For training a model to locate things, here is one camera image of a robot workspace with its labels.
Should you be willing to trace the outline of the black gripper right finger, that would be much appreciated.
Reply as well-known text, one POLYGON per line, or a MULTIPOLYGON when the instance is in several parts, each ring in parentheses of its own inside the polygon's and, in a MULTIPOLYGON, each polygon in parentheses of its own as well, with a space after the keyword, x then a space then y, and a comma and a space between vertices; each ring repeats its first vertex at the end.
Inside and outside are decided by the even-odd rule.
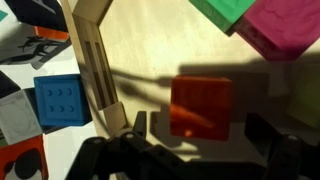
POLYGON ((320 147, 282 134, 256 113, 248 113, 244 134, 267 160, 263 180, 320 180, 320 147))

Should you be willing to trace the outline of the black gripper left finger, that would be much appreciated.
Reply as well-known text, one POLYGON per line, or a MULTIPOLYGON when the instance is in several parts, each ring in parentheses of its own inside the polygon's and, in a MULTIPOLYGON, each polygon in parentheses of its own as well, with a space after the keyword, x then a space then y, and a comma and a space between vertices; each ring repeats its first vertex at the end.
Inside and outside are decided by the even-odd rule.
POLYGON ((186 180, 184 162, 146 140, 146 117, 139 111, 132 129, 109 139, 85 140, 66 180, 109 180, 114 173, 124 173, 130 180, 186 180))

